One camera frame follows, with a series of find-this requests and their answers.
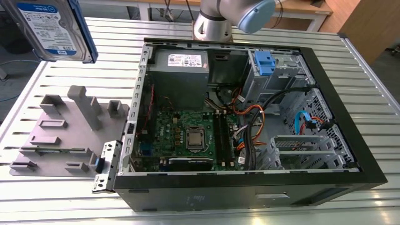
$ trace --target ram slot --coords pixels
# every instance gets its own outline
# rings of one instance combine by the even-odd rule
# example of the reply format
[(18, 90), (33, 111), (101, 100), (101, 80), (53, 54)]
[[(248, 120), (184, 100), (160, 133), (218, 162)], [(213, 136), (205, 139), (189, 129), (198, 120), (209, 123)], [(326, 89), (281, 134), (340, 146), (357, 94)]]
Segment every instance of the ram slot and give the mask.
[(230, 152), (230, 145), (229, 145), (229, 127), (226, 122), (226, 116), (220, 116), (220, 138), (221, 138), (221, 145), (224, 151), (224, 162), (225, 166), (230, 166), (232, 161), (232, 152)]
[(220, 137), (220, 115), (217, 114), (212, 116), (212, 125), (213, 125), (216, 159), (220, 165), (224, 162), (224, 154), (222, 154), (222, 142)]

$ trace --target white surface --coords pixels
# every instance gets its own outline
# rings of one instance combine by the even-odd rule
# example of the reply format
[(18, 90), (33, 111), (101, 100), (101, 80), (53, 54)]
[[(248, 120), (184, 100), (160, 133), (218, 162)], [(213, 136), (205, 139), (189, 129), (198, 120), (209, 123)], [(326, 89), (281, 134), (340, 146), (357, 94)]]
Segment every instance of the white surface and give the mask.
[(86, 18), (100, 52), (96, 64), (42, 62), (5, 120), (0, 142), (0, 221), (18, 224), (145, 225), (340, 225), (400, 224), (400, 118), (358, 66), (342, 40), (328, 33), (261, 30), (234, 42), (312, 47), (362, 133), (388, 183), (350, 193), (316, 207), (264, 210), (134, 213), (116, 194), (90, 193), (92, 179), (13, 177), (17, 155), (41, 113), (45, 94), (66, 96), (69, 85), (85, 85), (98, 102), (130, 103), (144, 37), (190, 39), (188, 24)]

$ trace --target cpu socket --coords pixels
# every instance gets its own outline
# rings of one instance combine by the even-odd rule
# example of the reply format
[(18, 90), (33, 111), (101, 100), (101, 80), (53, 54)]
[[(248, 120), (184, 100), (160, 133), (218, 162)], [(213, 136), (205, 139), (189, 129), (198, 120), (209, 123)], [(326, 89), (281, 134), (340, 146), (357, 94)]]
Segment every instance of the cpu socket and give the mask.
[(186, 150), (197, 153), (204, 150), (204, 128), (186, 127)]

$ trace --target blue drive bracket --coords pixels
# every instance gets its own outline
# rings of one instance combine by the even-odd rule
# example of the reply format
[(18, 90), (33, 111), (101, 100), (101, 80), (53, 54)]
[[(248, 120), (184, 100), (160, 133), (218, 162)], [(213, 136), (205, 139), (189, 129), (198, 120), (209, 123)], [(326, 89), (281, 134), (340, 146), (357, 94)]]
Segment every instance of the blue drive bracket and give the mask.
[(274, 59), (270, 52), (254, 51), (254, 60), (260, 69), (260, 75), (270, 76), (274, 71)]

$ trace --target metal bracket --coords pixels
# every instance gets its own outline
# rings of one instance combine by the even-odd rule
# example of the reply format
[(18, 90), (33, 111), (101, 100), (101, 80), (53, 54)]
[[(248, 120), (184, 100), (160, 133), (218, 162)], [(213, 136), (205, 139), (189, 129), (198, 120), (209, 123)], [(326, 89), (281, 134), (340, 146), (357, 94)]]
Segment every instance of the metal bracket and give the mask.
[(92, 193), (114, 193), (113, 182), (117, 174), (117, 165), (120, 160), (122, 143), (120, 141), (105, 142), (100, 159), (104, 161), (101, 174), (94, 177), (94, 186)]

